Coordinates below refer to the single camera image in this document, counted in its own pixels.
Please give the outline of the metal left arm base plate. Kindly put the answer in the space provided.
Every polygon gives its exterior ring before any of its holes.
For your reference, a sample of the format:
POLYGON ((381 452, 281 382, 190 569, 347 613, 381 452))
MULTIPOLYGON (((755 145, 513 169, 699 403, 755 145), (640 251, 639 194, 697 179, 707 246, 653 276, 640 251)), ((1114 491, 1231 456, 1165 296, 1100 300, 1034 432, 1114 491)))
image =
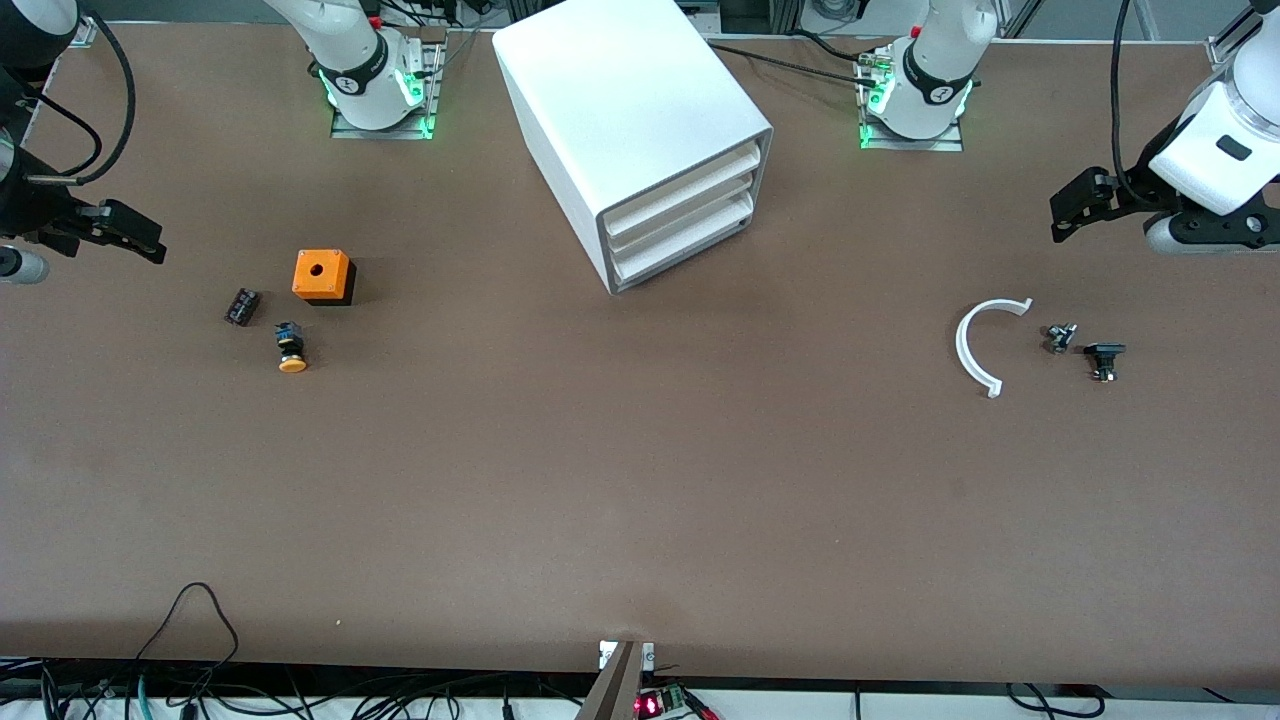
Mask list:
POLYGON ((901 70, 901 38, 863 53, 854 68, 870 85, 858 90, 861 149, 911 151, 963 151, 960 117, 973 91, 972 77, 950 85, 928 79, 916 87, 901 70))

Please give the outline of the white curved plastic arc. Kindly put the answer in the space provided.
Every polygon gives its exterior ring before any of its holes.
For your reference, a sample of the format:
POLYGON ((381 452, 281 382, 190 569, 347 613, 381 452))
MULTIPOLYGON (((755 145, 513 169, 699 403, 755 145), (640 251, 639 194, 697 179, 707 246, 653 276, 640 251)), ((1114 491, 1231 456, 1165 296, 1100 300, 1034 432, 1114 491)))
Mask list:
POLYGON ((987 372, 975 359, 969 341, 970 327, 983 313, 998 311, 1014 316, 1024 316, 1033 305, 1034 299, 1030 297, 1024 300, 989 299, 972 306, 957 323, 954 334, 956 357, 964 372, 986 391, 987 398, 997 398, 1004 392, 1004 382, 987 372))

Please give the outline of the circuit board with red light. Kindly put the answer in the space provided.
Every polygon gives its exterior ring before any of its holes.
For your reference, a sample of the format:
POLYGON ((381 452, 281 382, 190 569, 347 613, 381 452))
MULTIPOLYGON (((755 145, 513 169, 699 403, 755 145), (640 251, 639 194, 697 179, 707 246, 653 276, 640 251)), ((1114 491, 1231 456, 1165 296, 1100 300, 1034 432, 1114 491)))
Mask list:
POLYGON ((721 720, 704 701, 680 684, 641 691, 634 712, 636 720, 721 720))

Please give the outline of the orange box with hole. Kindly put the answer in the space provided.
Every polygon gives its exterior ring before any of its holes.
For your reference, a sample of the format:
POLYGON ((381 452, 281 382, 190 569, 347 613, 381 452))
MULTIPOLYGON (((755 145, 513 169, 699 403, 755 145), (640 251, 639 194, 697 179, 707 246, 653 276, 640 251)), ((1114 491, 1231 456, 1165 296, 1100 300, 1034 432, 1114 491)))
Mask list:
POLYGON ((340 249, 303 249, 296 254, 291 288, 316 307, 346 307, 355 302, 357 264, 340 249))

